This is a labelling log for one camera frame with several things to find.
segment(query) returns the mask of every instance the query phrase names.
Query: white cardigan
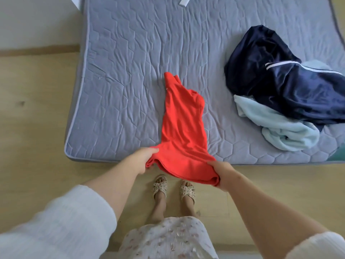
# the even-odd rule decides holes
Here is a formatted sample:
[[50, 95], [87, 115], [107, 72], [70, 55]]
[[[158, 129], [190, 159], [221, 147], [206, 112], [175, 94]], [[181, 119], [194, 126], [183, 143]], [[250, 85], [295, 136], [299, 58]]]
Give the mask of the white cardigan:
[[[105, 252], [116, 225], [109, 204], [89, 187], [78, 185], [30, 222], [1, 234], [0, 257], [97, 259]], [[286, 258], [345, 258], [345, 241], [333, 232], [315, 235]]]

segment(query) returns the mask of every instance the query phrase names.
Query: person's left hand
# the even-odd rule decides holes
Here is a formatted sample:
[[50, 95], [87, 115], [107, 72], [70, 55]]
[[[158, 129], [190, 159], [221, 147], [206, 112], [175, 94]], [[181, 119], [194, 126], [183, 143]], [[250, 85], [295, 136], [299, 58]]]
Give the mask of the person's left hand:
[[146, 162], [158, 151], [158, 148], [143, 147], [126, 157], [122, 163], [126, 163], [135, 173], [143, 174], [146, 169]]

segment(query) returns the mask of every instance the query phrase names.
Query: red shirt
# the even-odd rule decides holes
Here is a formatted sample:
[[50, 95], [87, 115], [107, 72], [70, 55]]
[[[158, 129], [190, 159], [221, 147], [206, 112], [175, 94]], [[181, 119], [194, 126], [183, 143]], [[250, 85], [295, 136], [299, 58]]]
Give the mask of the red shirt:
[[217, 185], [219, 176], [208, 161], [216, 159], [207, 152], [202, 115], [205, 101], [196, 91], [182, 86], [179, 77], [164, 74], [167, 94], [163, 117], [162, 143], [154, 146], [146, 167], [156, 163], [164, 172], [202, 184]]

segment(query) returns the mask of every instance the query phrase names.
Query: beige sandal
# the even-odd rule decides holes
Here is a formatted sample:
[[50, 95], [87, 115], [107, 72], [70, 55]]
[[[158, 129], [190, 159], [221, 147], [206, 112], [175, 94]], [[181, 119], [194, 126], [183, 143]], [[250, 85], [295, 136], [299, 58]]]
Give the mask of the beige sandal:
[[185, 185], [180, 185], [180, 194], [181, 194], [181, 200], [185, 196], [189, 196], [190, 198], [193, 199], [193, 202], [195, 203], [195, 191], [194, 191], [194, 186], [185, 186]]
[[[160, 178], [165, 179], [165, 181], [162, 181], [160, 183], [156, 183], [156, 181]], [[167, 188], [168, 188], [168, 182], [167, 182], [167, 178], [165, 177], [165, 175], [163, 175], [163, 174], [158, 175], [155, 178], [155, 182], [153, 183], [153, 199], [155, 198], [155, 194], [158, 191], [161, 191], [165, 195], [165, 198], [166, 198], [167, 197]]]

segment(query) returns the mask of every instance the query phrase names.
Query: quilted mattress cover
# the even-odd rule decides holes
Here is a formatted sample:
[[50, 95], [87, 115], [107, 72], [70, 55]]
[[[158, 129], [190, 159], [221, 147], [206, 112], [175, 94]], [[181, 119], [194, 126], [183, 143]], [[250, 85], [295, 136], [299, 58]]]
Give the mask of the quilted mattress cover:
[[179, 75], [205, 99], [208, 151], [232, 164], [323, 162], [345, 139], [326, 126], [317, 146], [298, 152], [268, 143], [238, 116], [224, 65], [251, 27], [275, 30], [302, 61], [345, 74], [345, 50], [330, 0], [85, 0], [80, 62], [65, 153], [73, 160], [119, 161], [160, 143], [163, 73]]

